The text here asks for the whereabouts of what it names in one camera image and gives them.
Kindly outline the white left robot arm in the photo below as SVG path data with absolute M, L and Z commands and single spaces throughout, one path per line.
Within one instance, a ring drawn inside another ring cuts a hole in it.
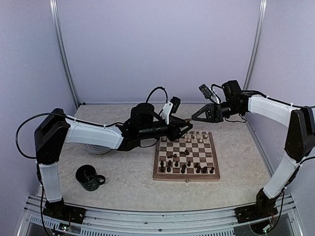
M 58 162 L 64 144 L 100 146 L 110 150 L 130 151 L 142 140 L 166 137 L 174 141 L 192 129 L 192 124 L 173 116 L 176 109 L 167 102 L 160 114 L 152 104 L 140 103 L 130 111 L 124 123 L 98 124 L 69 117 L 63 109 L 54 109 L 34 132 L 35 159 L 39 179 L 46 195 L 46 207 L 59 219 L 69 214 L 64 204 Z

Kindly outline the dark rook piece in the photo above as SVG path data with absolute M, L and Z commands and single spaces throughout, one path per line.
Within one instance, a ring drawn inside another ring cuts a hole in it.
M 203 167 L 202 173 L 203 173 L 203 174 L 206 174 L 206 173 L 207 173 L 207 170 L 208 170 L 208 167 L 207 167 L 207 166 Z
M 164 172 L 165 172 L 165 167 L 164 167 L 164 166 L 160 166 L 159 171 L 160 171 L 161 173 L 164 173 Z

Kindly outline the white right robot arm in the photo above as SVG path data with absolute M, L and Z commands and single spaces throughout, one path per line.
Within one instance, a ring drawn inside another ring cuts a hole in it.
M 221 100 L 215 87 L 199 87 L 210 103 L 193 114 L 191 120 L 219 123 L 233 115 L 247 115 L 251 127 L 258 128 L 255 137 L 261 150 L 267 157 L 272 151 L 277 155 L 278 163 L 273 166 L 270 180 L 257 193 L 252 206 L 253 216 L 262 218 L 274 208 L 276 199 L 315 148 L 315 107 L 276 100 L 257 90 L 243 90 L 236 80 L 219 86 L 224 94 Z

